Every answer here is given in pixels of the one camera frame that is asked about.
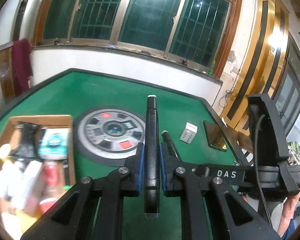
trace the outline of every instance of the green tabletop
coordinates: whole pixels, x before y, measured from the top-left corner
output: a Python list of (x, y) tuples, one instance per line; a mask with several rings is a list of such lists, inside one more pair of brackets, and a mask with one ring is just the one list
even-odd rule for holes
[[(166, 90), (110, 77), (71, 72), (41, 88), (13, 108), (1, 121), (0, 133), (10, 116), (38, 114), (70, 114), (75, 119), (82, 112), (99, 106), (117, 106), (145, 117), (148, 95), (156, 95), (159, 131), (167, 130), (183, 161), (190, 163), (232, 164), (226, 152), (208, 147), (203, 121), (214, 122), (202, 103)], [(191, 144), (179, 140), (186, 122), (198, 127)], [(106, 176), (116, 167), (101, 166), (80, 155), (74, 148), (76, 178)], [(125, 198), (123, 240), (181, 239), (179, 198), (160, 198), (159, 218), (145, 218), (143, 197)]]

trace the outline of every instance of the maroon cloth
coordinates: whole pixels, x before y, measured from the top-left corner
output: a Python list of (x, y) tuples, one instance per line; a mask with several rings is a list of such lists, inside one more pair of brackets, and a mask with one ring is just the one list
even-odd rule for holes
[(28, 79), (33, 76), (30, 60), (31, 51), (31, 44), (26, 38), (13, 42), (12, 76), (16, 97), (29, 89)]

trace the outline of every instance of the round wheel-shaped mat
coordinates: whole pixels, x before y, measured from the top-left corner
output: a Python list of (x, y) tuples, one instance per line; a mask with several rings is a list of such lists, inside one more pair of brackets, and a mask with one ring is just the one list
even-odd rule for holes
[(144, 118), (114, 106), (97, 107), (74, 121), (74, 146), (81, 154), (105, 166), (122, 166), (144, 142)]

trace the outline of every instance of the black smartphone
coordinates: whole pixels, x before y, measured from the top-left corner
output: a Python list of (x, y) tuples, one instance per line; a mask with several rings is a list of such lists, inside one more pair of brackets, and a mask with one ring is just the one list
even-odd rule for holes
[(227, 151), (225, 139), (219, 125), (208, 121), (203, 121), (203, 124), (209, 147), (223, 152)]

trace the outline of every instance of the silver screw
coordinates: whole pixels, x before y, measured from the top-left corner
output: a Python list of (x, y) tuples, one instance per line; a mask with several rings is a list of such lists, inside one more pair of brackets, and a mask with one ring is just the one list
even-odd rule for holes
[(182, 174), (182, 173), (185, 173), (185, 172), (186, 172), (186, 169), (183, 168), (183, 167), (177, 167), (177, 168), (176, 168), (176, 172)]
[(119, 168), (119, 172), (122, 173), (122, 174), (125, 174), (129, 171), (129, 169), (127, 167), (121, 167)]
[(90, 181), (91, 181), (91, 177), (89, 177), (89, 176), (85, 176), (81, 179), (82, 183), (89, 183)]
[(222, 183), (222, 178), (215, 177), (212, 181), (213, 181), (215, 184), (221, 184), (221, 183)]

